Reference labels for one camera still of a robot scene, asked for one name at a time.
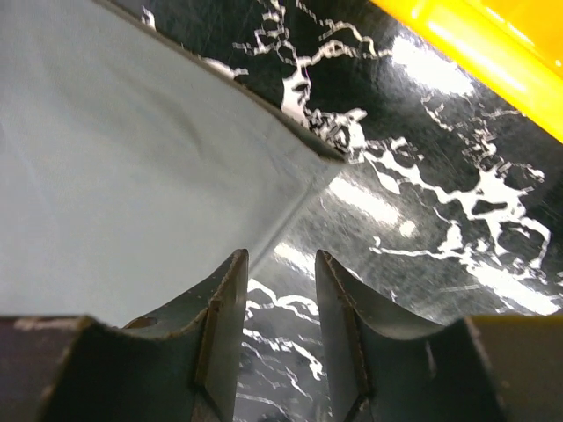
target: yellow container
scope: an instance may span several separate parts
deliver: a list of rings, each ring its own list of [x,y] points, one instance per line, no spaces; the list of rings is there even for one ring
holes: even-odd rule
[[[563,1],[372,1],[563,142]]]

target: black marble surface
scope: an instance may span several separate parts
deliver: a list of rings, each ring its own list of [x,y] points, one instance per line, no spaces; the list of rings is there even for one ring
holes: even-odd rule
[[[121,3],[350,162],[253,275],[236,420],[332,417],[316,249],[440,323],[561,308],[563,146],[374,4]]]

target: gray cloth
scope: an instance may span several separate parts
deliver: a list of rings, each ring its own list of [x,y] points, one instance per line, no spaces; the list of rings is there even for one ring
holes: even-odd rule
[[[332,166],[90,0],[0,0],[0,313],[113,323],[252,263]]]

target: marble countertop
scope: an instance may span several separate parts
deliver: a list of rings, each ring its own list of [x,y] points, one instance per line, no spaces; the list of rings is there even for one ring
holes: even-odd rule
[[[563,146],[370,2],[120,0],[349,165],[249,283],[237,421],[331,420],[317,249],[439,323],[563,305]]]

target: marble table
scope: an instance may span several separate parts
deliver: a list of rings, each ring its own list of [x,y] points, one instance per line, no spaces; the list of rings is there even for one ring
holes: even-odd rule
[[[374,4],[117,3],[349,162],[252,274],[236,421],[332,418],[317,249],[439,323],[561,308],[563,146]]]

